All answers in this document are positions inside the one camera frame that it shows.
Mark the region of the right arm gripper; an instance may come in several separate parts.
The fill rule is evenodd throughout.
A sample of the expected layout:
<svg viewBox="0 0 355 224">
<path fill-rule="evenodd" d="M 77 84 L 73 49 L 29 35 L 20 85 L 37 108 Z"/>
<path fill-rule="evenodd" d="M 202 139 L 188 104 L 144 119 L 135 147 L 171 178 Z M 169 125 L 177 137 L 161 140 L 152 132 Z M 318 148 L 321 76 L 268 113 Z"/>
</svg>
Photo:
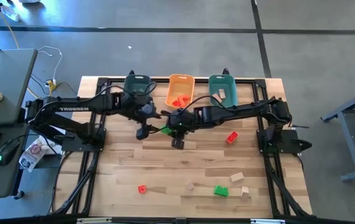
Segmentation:
<svg viewBox="0 0 355 224">
<path fill-rule="evenodd" d="M 182 131 L 172 134 L 172 147 L 180 150 L 184 149 L 184 132 L 194 130 L 195 115 L 192 112 L 187 110 L 182 111 L 181 109 L 174 110 L 172 113 L 161 110 L 160 114 L 162 116 L 168 116 L 167 126 L 170 129 Z"/>
</svg>

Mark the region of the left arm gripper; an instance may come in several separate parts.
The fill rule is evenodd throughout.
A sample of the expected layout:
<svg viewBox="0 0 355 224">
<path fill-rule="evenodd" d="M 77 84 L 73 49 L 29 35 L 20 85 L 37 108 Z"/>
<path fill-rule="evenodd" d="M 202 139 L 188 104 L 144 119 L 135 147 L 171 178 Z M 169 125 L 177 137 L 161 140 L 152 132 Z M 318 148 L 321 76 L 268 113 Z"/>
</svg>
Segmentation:
<svg viewBox="0 0 355 224">
<path fill-rule="evenodd" d="M 149 118 L 161 119 L 161 115 L 153 111 L 152 100 L 153 98 L 149 95 L 139 96 L 132 93 L 124 93 L 124 116 L 138 123 L 143 123 Z M 155 134 L 159 131 L 161 131 L 161 128 L 143 124 L 136 131 L 136 138 L 143 140 L 149 137 L 150 134 Z"/>
</svg>

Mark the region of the orange plastic bin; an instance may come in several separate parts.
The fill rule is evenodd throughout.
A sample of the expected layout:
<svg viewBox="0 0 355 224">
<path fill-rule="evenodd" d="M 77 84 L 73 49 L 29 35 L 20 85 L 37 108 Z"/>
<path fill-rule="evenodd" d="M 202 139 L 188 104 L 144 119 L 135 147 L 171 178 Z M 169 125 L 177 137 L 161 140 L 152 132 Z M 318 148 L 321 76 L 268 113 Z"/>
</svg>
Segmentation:
<svg viewBox="0 0 355 224">
<path fill-rule="evenodd" d="M 194 77 L 190 75 L 184 75 L 184 74 L 170 75 L 165 104 L 172 108 L 176 108 L 172 105 L 172 102 L 177 100 L 177 98 L 180 95 L 189 95 L 192 102 L 194 87 L 195 87 Z"/>
</svg>

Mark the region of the dark green plastic bin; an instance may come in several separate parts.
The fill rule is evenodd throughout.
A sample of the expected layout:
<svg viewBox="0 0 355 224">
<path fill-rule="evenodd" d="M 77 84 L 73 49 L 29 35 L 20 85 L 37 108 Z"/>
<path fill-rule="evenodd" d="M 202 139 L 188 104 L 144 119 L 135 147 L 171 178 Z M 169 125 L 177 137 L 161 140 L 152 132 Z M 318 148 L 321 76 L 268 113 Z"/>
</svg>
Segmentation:
<svg viewBox="0 0 355 224">
<path fill-rule="evenodd" d="M 128 75 L 124 81 L 124 106 L 144 106 L 149 100 L 150 77 L 146 75 Z"/>
</svg>

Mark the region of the teal plastic bin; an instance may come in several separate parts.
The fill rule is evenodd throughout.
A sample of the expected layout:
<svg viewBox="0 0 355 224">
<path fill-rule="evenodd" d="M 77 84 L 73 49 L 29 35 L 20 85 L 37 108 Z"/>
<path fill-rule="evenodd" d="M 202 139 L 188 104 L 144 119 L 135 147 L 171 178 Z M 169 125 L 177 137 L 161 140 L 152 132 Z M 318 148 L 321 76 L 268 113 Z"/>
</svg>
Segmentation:
<svg viewBox="0 0 355 224">
<path fill-rule="evenodd" d="M 219 89 L 225 92 L 225 99 L 221 99 L 221 104 L 227 108 L 237 105 L 237 89 L 234 77 L 231 75 L 212 75 L 208 79 L 209 95 L 215 93 L 219 96 Z M 218 106 L 218 102 L 211 98 L 210 103 L 213 106 Z"/>
</svg>

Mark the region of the white printed box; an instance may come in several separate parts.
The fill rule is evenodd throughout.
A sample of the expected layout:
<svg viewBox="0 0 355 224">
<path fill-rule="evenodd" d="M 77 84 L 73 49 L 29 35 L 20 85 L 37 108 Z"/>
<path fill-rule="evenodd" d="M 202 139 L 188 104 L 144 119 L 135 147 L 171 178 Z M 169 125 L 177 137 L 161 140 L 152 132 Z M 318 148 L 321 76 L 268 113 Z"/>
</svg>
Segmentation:
<svg viewBox="0 0 355 224">
<path fill-rule="evenodd" d="M 54 152 L 51 150 L 51 148 L 58 154 L 58 155 L 63 155 L 64 152 L 62 151 L 62 147 L 51 141 L 50 139 L 45 139 L 43 136 L 39 136 L 39 141 L 42 143 L 42 147 L 44 149 L 48 149 L 46 152 L 46 155 L 51 155 L 54 154 Z"/>
</svg>

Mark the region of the white crumpled snack bag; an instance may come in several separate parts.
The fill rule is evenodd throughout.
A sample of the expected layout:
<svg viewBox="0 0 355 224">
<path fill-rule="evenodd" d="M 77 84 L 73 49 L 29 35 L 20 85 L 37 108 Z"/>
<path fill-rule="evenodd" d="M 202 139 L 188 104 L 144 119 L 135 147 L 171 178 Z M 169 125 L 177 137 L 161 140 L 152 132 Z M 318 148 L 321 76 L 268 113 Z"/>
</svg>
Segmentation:
<svg viewBox="0 0 355 224">
<path fill-rule="evenodd" d="M 20 156 L 19 164 L 24 170 L 32 172 L 39 161 L 49 151 L 43 138 L 37 138 Z"/>
</svg>

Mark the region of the black computer mouse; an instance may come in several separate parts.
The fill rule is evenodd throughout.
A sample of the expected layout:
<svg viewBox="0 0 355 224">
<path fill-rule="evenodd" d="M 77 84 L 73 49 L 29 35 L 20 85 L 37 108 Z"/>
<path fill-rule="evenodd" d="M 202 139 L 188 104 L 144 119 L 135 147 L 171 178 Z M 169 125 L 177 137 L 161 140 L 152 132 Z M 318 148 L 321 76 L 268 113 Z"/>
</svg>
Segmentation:
<svg viewBox="0 0 355 224">
<path fill-rule="evenodd" d="M 10 139 L 0 148 L 0 166 L 6 166 L 13 160 L 13 157 L 19 147 L 18 139 Z"/>
</svg>

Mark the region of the white shoe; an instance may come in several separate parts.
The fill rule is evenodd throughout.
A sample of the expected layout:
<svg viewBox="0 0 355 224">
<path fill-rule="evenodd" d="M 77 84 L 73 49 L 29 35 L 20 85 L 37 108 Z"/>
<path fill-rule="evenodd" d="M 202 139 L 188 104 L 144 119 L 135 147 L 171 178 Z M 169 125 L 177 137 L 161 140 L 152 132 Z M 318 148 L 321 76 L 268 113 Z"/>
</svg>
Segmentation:
<svg viewBox="0 0 355 224">
<path fill-rule="evenodd" d="M 16 11 L 14 11 L 12 8 L 10 8 L 8 6 L 4 6 L 4 5 L 2 5 L 0 8 L 1 8 L 1 12 L 3 14 L 5 14 L 11 20 L 13 20 L 15 22 L 20 21 L 20 19 L 21 19 L 20 15 Z"/>
</svg>

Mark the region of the silver metal bracket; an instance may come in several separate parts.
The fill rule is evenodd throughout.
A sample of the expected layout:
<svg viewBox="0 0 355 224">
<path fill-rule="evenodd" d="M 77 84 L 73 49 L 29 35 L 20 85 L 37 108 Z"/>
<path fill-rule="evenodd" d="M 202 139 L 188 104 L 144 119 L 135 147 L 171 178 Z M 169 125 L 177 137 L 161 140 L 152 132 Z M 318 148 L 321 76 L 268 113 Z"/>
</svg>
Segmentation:
<svg viewBox="0 0 355 224">
<path fill-rule="evenodd" d="M 253 218 L 251 219 L 251 224 L 286 224 L 286 222 L 285 220 L 278 220 L 278 219 Z"/>
<path fill-rule="evenodd" d="M 111 223 L 112 218 L 110 217 L 88 217 L 88 218 L 78 218 L 76 224 L 102 224 Z"/>
</svg>

